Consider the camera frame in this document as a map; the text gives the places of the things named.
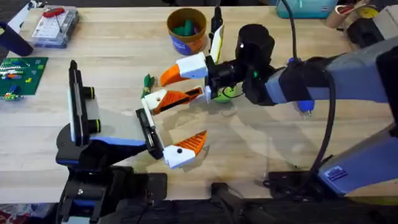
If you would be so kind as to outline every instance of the pencil cup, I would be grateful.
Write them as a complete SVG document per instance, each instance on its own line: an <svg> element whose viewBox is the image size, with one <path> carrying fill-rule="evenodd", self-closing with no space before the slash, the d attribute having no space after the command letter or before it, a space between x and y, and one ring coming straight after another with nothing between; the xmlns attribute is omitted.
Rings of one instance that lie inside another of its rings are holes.
<svg viewBox="0 0 398 224"><path fill-rule="evenodd" d="M330 28L337 28L340 26L349 14L342 15L338 12L338 8L343 6L336 6L335 9L330 13L325 21L326 26Z"/></svg>
<svg viewBox="0 0 398 224"><path fill-rule="evenodd" d="M174 33L173 29L183 26L186 20L193 22L195 33L189 36ZM167 28L174 48L182 55L196 54L205 44L206 17L199 10L183 8L174 11L167 18Z"/></svg>

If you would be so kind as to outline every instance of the electrical wire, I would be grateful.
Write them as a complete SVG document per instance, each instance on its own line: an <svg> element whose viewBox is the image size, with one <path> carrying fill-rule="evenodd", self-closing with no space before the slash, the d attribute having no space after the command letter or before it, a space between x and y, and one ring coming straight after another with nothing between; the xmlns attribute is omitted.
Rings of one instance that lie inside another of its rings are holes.
<svg viewBox="0 0 398 224"><path fill-rule="evenodd" d="M292 38L293 38L293 58L297 59L297 42L296 42L296 31L295 31L295 25L294 25L294 18L293 18L293 13L292 10L289 7L289 4L287 3L286 0L281 0L284 6L286 7L287 12L289 13L289 19L290 19L290 26L292 28ZM305 66L312 66L316 69L319 70L319 68L313 66L313 65L306 65ZM306 186L308 186L309 182L313 178L315 174L317 174L321 164L322 164L322 159L325 156L326 149L329 145L330 138L331 138L331 132L333 129L333 123L335 121L335 113L336 113L336 86L335 86L335 81L332 77L332 75L325 69L321 70L321 73L325 77L325 79L328 82L328 88L329 88L329 112L328 112L328 121L326 123L326 129L325 129L325 135L322 140L321 148L318 152L317 157L314 160L314 163L312 164L307 177L304 179L304 181L297 187L294 188L292 191L289 191L288 194L285 194L281 198L285 197L291 197L294 196L295 194L299 193L301 190L303 190Z"/></svg>
<svg viewBox="0 0 398 224"><path fill-rule="evenodd" d="M137 220L136 224L139 224L139 222L141 222L142 217L144 216L144 214L147 212L148 210L148 205L145 206L145 208L142 210L141 214L139 215L139 218Z"/></svg>
<svg viewBox="0 0 398 224"><path fill-rule="evenodd" d="M336 86L332 75L327 70L322 70L322 74L325 76L326 80L328 81L328 86L329 86L329 112L328 112L328 121L326 123L325 135L322 140L321 148L305 180L300 184L299 187L297 187L296 189L294 189L289 194L283 197L294 196L309 184L313 176L317 174L318 169L322 164L322 159L325 156L326 149L330 142L331 132L333 130L333 124L335 122L335 113L336 113Z"/></svg>
<svg viewBox="0 0 398 224"><path fill-rule="evenodd" d="M228 210L228 207L226 206L226 203L223 201L223 199L220 198L219 201L220 201L221 207L223 208L224 213L225 213L225 215L226 215L226 217L227 217L227 219L229 221L229 224L237 224L235 222L235 218L233 217L231 212Z"/></svg>
<svg viewBox="0 0 398 224"><path fill-rule="evenodd" d="M297 42L296 42L296 28L294 25L294 19L293 19L293 12L290 9L289 4L287 4L286 0L281 0L282 3L284 4L287 13L289 14L289 20L290 20L290 27L292 28L292 39L293 39L293 58L297 59Z"/></svg>
<svg viewBox="0 0 398 224"><path fill-rule="evenodd" d="M62 218L60 218L60 211L61 211L61 208L62 208L62 205L63 205L63 198L65 196L65 187L66 187L66 184L65 184L65 186L64 186L64 188L62 190L60 201L59 201L59 203L57 205L57 211L55 212L55 224L61 224L62 223Z"/></svg>

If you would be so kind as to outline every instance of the wooden tabletop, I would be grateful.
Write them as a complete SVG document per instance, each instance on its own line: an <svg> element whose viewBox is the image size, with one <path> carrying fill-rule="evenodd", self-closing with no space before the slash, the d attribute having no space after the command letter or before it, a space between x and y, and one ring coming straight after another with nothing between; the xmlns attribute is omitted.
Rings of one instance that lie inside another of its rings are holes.
<svg viewBox="0 0 398 224"><path fill-rule="evenodd" d="M198 9L210 26L213 8ZM68 123L70 60L77 61L83 83L96 88L102 109L134 116L141 107L144 76L158 77L183 57L174 50L165 23L176 8L78 10L80 23L67 49L37 48L31 55L50 58L36 95L17 103L0 102L0 203L59 200L68 171L55 163L55 140ZM275 39L273 66L285 64L292 56L289 20L278 18L274 7L223 7L222 11L226 27L221 61L234 58L238 30L248 23L263 24ZM30 11L21 29L24 38L30 37L41 13L42 9ZM322 20L297 19L295 24L302 59L350 51L344 35L324 26ZM203 80L167 88L185 91L197 84ZM269 191L258 184L267 172L311 166L325 131L328 102L317 101L315 107L313 116L303 119L293 103L260 107L244 96L227 104L178 106L156 116L155 122L166 145L207 129L206 147L196 161L170 170L163 160L143 152L120 164L138 172L167 173L168 199L208 198L214 181L229 183L245 197L269 197ZM388 105L339 100L327 154L345 151L391 121ZM350 195L398 195L397 189L397 181L390 181Z"/></svg>

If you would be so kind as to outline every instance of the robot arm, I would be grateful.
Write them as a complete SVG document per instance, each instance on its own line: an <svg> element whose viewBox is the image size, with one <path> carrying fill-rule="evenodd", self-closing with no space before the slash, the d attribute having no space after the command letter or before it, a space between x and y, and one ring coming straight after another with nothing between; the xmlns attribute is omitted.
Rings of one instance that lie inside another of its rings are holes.
<svg viewBox="0 0 398 224"><path fill-rule="evenodd" d="M206 89L211 98L220 88L243 82L243 92L253 104L273 106L300 100L329 99L328 82L322 74L327 71L334 79L336 98L370 100L389 103L395 120L398 118L397 83L398 37L374 44L348 54L331 58L311 58L293 61L287 67L274 69L267 63L249 63L238 52L256 52L237 47L237 59L220 65L206 58L208 77ZM257 52L264 43L252 44ZM359 187L398 177L398 131L393 124L333 157L318 170L318 179L335 194L344 195Z"/></svg>

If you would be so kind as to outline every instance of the gray robot arm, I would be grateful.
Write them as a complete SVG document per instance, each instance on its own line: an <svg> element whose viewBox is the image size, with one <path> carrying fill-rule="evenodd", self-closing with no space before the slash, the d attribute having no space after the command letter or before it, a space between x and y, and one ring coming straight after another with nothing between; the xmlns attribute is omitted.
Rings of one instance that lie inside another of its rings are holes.
<svg viewBox="0 0 398 224"><path fill-rule="evenodd" d="M335 81L336 98L389 103L392 114L397 119L398 96L394 94L396 91L393 87L393 83L397 81L397 46L398 37L395 37L356 52L325 59L323 62L327 61L327 64L323 69ZM307 95L291 91L297 89L297 82L290 82L291 79L286 76L306 75L300 69L297 73L294 71L284 68L268 79L265 88L269 100L280 104L298 100L329 99L328 87L322 83L319 86L308 84ZM305 77L302 80L302 83L306 83ZM327 161L319 168L318 176L338 195L398 178L397 148L397 128L392 124Z"/></svg>
<svg viewBox="0 0 398 224"><path fill-rule="evenodd" d="M387 103L387 95L377 69L376 60L380 55L396 46L398 46L398 37L333 58L325 68L335 81L336 98ZM290 89L294 87L289 87L289 85L296 85L296 83L284 83L281 81L281 76L284 75L284 72L285 69L279 70L265 83L267 94L277 104L298 100L295 99L295 95L289 96L284 93L283 85ZM329 99L327 87L314 86L308 87L307 90L311 97L308 100Z"/></svg>

